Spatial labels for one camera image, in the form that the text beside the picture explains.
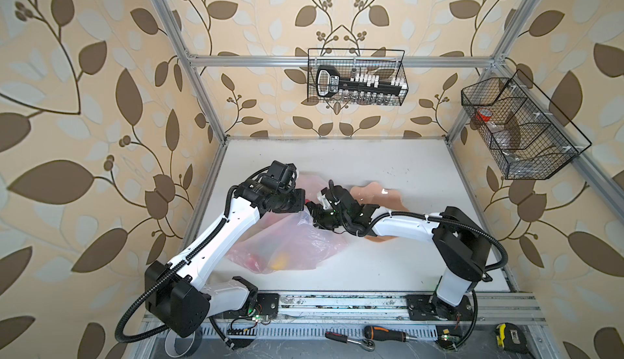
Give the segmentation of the peach scalloped plastic plate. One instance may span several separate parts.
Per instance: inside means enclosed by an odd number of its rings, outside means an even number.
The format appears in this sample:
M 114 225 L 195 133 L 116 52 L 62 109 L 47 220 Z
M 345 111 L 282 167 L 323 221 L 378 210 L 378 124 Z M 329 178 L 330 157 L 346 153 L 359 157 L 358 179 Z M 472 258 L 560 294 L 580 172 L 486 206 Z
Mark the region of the peach scalloped plastic plate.
M 360 204 L 379 205 L 392 211 L 407 211 L 401 193 L 385 188 L 377 182 L 372 182 L 365 187 L 354 186 L 349 192 Z

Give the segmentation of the pink plastic bag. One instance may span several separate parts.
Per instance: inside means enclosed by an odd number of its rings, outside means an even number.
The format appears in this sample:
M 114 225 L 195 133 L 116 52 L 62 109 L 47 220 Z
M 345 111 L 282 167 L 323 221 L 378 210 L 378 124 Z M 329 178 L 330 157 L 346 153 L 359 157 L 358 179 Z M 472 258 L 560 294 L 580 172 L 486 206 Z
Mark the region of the pink plastic bag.
M 346 250 L 339 234 L 318 229 L 307 210 L 298 213 L 266 213 L 226 253 L 227 260 L 254 274 L 268 275 L 276 258 L 288 258 L 286 271 L 310 271 Z

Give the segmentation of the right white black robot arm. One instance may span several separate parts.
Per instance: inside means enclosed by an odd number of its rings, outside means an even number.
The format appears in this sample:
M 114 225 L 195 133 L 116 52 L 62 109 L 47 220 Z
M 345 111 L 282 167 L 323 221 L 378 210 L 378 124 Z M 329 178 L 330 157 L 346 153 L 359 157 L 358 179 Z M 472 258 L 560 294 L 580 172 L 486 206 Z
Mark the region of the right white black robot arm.
M 490 271 L 504 268 L 509 255 L 495 237 L 481 229 L 460 209 L 449 206 L 437 214 L 393 211 L 377 204 L 362 204 L 343 188 L 330 185 L 318 201 L 305 203 L 318 229 L 338 228 L 354 237 L 396 237 L 434 245 L 445 263 L 425 311 L 438 319 L 461 320 L 461 303 L 471 295 L 471 324 L 462 336 L 443 333 L 436 342 L 446 351 L 457 351 L 471 337 L 477 321 L 475 287 L 490 282 Z

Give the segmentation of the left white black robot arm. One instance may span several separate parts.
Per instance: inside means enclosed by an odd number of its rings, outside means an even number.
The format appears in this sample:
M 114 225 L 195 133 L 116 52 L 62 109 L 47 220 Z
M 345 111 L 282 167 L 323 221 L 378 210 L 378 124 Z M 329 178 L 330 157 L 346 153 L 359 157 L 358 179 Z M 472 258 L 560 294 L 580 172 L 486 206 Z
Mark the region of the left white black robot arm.
M 206 318 L 240 310 L 248 301 L 252 285 L 232 279 L 221 290 L 203 292 L 208 278 L 239 238 L 267 212 L 298 213 L 305 208 L 305 191 L 297 188 L 294 164 L 274 161 L 226 194 L 224 212 L 187 248 L 168 263 L 152 263 L 146 271 L 146 290 L 121 316 L 115 328 L 120 344 L 146 340 L 164 331 L 188 337 Z M 137 335 L 124 329 L 130 318 L 145 307 L 162 326 Z

